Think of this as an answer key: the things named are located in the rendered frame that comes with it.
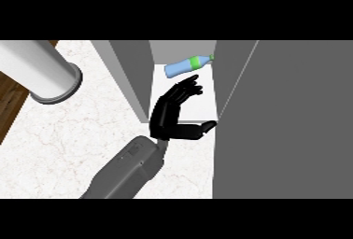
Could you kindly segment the dark grey cabinet door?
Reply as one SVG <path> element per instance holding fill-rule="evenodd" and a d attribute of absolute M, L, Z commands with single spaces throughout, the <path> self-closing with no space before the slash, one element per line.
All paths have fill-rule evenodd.
<path fill-rule="evenodd" d="M 212 196 L 353 198 L 353 41 L 261 41 L 215 128 Z"/>

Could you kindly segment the grey cabinet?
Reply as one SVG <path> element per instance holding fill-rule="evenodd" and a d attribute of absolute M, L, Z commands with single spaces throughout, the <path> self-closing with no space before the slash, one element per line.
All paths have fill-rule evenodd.
<path fill-rule="evenodd" d="M 193 72 L 202 95 L 183 104 L 178 117 L 181 123 L 199 123 L 221 118 L 256 44 L 255 40 L 95 40 L 92 47 L 140 122 L 149 121 L 156 98 L 190 76 L 165 77 L 163 65 L 196 55 L 215 57 Z"/>

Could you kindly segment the blue water bottle green label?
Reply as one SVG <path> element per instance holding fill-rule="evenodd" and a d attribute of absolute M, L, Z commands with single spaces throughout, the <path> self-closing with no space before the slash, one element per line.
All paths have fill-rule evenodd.
<path fill-rule="evenodd" d="M 177 63 L 169 63 L 163 66 L 166 78 L 197 70 L 208 62 L 214 60 L 214 55 L 191 56 Z"/>

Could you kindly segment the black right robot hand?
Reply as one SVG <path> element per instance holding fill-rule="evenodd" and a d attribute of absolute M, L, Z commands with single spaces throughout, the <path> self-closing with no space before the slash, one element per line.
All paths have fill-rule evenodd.
<path fill-rule="evenodd" d="M 216 126 L 214 120 L 200 124 L 177 123 L 181 104 L 193 95 L 202 94 L 196 79 L 197 75 L 183 79 L 157 97 L 149 121 L 150 137 L 156 140 L 197 140 Z"/>

